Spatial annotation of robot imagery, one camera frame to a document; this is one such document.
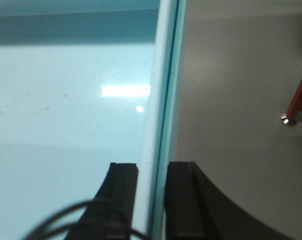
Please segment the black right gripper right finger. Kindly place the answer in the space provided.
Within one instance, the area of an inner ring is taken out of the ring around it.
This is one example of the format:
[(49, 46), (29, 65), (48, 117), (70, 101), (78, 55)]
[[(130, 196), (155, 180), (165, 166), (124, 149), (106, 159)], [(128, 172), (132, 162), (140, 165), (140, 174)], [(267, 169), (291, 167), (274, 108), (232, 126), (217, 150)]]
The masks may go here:
[(169, 163), (169, 240), (302, 240), (302, 173), (250, 163)]

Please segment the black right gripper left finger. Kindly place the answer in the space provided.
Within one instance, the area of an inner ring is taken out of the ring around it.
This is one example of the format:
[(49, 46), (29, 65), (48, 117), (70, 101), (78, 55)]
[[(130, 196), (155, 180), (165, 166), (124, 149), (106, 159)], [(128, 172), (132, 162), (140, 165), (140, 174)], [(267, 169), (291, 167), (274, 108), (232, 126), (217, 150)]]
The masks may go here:
[[(93, 198), (104, 201), (88, 205), (78, 220), (100, 223), (132, 225), (139, 170), (135, 163), (111, 163), (102, 185)], [(71, 229), (66, 240), (128, 240), (122, 230), (107, 229), (99, 225), (94, 229)]]

